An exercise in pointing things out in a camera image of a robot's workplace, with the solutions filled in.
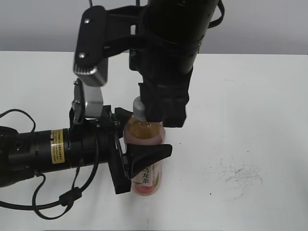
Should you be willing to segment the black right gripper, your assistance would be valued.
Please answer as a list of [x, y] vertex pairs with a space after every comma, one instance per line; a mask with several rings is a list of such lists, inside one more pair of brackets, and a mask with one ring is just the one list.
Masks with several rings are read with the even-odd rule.
[[216, 0], [150, 0], [135, 5], [138, 43], [130, 49], [138, 71], [140, 97], [148, 122], [181, 128], [186, 120], [193, 63], [206, 31], [218, 25]]

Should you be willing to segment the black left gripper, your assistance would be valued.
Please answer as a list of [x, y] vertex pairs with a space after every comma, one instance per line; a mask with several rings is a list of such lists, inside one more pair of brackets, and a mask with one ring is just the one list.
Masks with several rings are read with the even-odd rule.
[[93, 165], [90, 177], [80, 188], [82, 192], [94, 180], [101, 163], [108, 164], [115, 193], [121, 194], [130, 192], [130, 179], [150, 165], [171, 156], [171, 144], [127, 144], [129, 177], [127, 176], [120, 139], [132, 115], [131, 111], [121, 107], [116, 107], [112, 112], [111, 106], [107, 105], [103, 107], [102, 115], [98, 119], [84, 119], [81, 124], [72, 124], [70, 121], [68, 144], [71, 167]]

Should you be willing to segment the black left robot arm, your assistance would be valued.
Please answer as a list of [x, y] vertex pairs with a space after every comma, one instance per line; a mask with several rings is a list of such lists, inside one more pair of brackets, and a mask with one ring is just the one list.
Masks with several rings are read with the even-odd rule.
[[131, 181], [150, 165], [168, 158], [169, 144], [129, 144], [121, 150], [120, 138], [131, 112], [104, 106], [98, 119], [76, 120], [70, 111], [70, 128], [19, 133], [0, 129], [0, 184], [2, 187], [47, 173], [107, 163], [116, 194], [127, 193]]

